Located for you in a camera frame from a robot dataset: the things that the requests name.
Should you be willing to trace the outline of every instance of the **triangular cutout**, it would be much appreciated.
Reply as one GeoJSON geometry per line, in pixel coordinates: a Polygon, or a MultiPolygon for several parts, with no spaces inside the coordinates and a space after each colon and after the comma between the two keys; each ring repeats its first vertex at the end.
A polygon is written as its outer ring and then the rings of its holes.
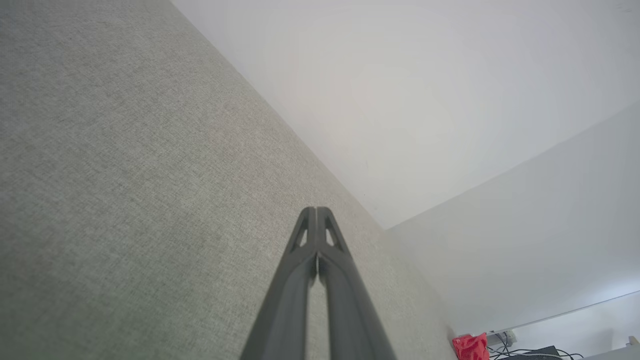
{"type": "Polygon", "coordinates": [[[305,230],[305,232],[302,233],[302,238],[300,239],[300,245],[298,246],[303,247],[305,246],[306,243],[307,243],[307,230],[305,230]]]}
{"type": "Polygon", "coordinates": [[[329,231],[329,229],[326,229],[326,243],[331,246],[335,245],[333,242],[333,236],[331,236],[331,231],[329,231]]]}

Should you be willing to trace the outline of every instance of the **white wall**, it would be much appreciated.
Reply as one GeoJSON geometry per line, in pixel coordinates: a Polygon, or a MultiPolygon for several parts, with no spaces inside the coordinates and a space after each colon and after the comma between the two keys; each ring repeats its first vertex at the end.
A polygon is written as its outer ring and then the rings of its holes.
{"type": "Polygon", "coordinates": [[[640,100],[636,0],[173,0],[385,229],[640,100]]]}
{"type": "Polygon", "coordinates": [[[629,336],[640,338],[640,292],[514,330],[510,348],[556,348],[593,356],[625,347],[629,336]]]}
{"type": "Polygon", "coordinates": [[[458,334],[640,290],[640,102],[388,233],[458,334]]]}

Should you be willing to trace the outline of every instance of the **plastic part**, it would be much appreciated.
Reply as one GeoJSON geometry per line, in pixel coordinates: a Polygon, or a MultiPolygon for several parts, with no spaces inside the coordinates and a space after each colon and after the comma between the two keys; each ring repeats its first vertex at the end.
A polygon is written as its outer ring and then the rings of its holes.
{"type": "Polygon", "coordinates": [[[331,358],[395,359],[333,213],[305,208],[280,260],[241,355],[242,360],[305,358],[308,289],[327,290],[331,358]],[[333,245],[327,241],[327,230],[333,245]],[[307,241],[300,245],[307,232],[307,241]]]}

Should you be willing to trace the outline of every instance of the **red bag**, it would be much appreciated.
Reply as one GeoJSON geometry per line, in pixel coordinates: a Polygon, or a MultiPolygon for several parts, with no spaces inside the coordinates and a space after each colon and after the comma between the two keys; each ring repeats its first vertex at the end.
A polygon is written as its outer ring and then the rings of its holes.
{"type": "Polygon", "coordinates": [[[460,360],[489,360],[486,332],[479,336],[464,335],[453,339],[453,347],[460,360]]]}

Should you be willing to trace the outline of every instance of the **black cable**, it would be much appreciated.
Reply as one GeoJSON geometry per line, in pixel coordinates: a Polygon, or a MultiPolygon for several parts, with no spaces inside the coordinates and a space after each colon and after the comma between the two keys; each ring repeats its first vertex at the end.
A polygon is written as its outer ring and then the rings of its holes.
{"type": "Polygon", "coordinates": [[[509,347],[507,346],[507,343],[509,343],[509,338],[507,337],[507,332],[503,332],[504,334],[504,341],[502,340],[502,338],[500,338],[500,341],[502,341],[502,343],[504,344],[504,350],[507,350],[507,354],[509,354],[509,357],[511,357],[511,352],[509,351],[509,347]]]}
{"type": "MultiPolygon", "coordinates": [[[[498,350],[494,350],[494,349],[492,349],[490,347],[487,347],[487,349],[491,350],[492,352],[497,352],[498,353],[497,355],[491,355],[490,356],[490,357],[495,357],[496,359],[498,357],[500,357],[500,356],[507,355],[507,353],[505,353],[505,352],[500,352],[500,348],[498,348],[498,350]]],[[[530,351],[538,351],[538,350],[533,350],[533,349],[529,349],[529,348],[519,348],[519,349],[516,349],[516,350],[511,350],[511,352],[516,352],[516,351],[529,351],[530,352],[530,351]]],[[[569,354],[568,352],[566,352],[564,350],[560,350],[558,348],[556,349],[556,351],[564,352],[566,355],[561,355],[561,356],[568,356],[572,360],[574,360],[573,359],[573,355],[579,355],[579,356],[581,356],[581,358],[584,359],[584,356],[582,356],[582,354],[569,354]]]]}
{"type": "Polygon", "coordinates": [[[558,348],[557,348],[557,349],[556,349],[556,351],[564,352],[564,353],[569,357],[569,359],[571,359],[571,360],[575,360],[575,359],[573,358],[573,356],[571,356],[571,354],[569,354],[568,352],[566,352],[566,351],[564,351],[564,350],[560,350],[560,349],[558,349],[558,348]]]}

